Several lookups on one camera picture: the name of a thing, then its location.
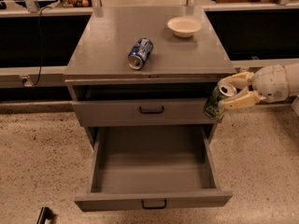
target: black cable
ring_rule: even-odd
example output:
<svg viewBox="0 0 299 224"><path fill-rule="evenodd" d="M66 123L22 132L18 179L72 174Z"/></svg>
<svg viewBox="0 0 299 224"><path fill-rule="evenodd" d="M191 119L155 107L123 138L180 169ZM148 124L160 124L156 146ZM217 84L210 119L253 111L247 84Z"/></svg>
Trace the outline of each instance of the black cable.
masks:
<svg viewBox="0 0 299 224"><path fill-rule="evenodd" d="M40 9L39 16L38 16L38 30L39 30L39 35L40 35L40 64L39 64L38 77L37 77L36 83L33 84L33 86L36 86L37 83L39 82L40 75L41 75L41 69L43 67L43 62L44 62L44 56L43 56L43 53L44 53L44 35L43 35L43 31L41 30L40 19L41 19L41 15L43 13L43 10L46 9L46 8L52 9L52 7L45 6L45 7Z"/></svg>

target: concrete floor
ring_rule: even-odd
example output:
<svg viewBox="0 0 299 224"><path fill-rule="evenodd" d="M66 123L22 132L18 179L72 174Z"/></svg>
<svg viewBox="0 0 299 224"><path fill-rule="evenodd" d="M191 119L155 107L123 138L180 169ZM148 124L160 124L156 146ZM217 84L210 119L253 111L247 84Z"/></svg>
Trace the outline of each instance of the concrete floor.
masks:
<svg viewBox="0 0 299 224"><path fill-rule="evenodd" d="M82 213L93 151L69 104L0 105L0 223L299 223L299 118L289 105L229 112L211 142L222 208Z"/></svg>

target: closed drawer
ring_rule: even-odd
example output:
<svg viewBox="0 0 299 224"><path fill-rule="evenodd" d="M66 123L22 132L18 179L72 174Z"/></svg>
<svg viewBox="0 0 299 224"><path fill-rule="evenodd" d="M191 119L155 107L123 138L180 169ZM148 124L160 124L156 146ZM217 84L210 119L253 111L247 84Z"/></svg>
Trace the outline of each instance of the closed drawer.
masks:
<svg viewBox="0 0 299 224"><path fill-rule="evenodd" d="M206 99L73 102L83 127L214 123L204 112Z"/></svg>
<svg viewBox="0 0 299 224"><path fill-rule="evenodd" d="M204 128L199 125L100 128L91 191L82 211L224 206Z"/></svg>

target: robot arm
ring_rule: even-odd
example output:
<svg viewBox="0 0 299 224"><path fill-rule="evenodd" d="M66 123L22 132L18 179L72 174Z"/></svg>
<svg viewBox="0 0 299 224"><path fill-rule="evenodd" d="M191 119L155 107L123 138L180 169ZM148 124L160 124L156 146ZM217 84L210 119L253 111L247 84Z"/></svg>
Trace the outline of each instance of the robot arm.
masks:
<svg viewBox="0 0 299 224"><path fill-rule="evenodd" d="M299 94L299 63L271 65L258 72L243 72L222 79L205 105L205 113L220 119L225 110L251 107L262 100L267 103L284 101ZM235 93L222 87L233 87Z"/></svg>

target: bowl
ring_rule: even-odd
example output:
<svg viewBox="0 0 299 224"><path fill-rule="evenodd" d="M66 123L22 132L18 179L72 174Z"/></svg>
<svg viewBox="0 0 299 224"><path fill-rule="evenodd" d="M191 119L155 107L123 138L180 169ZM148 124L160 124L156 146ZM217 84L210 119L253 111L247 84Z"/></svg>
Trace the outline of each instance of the bowl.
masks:
<svg viewBox="0 0 299 224"><path fill-rule="evenodd" d="M168 21L167 26L178 37L191 37L202 28L202 23L194 17L177 17Z"/></svg>

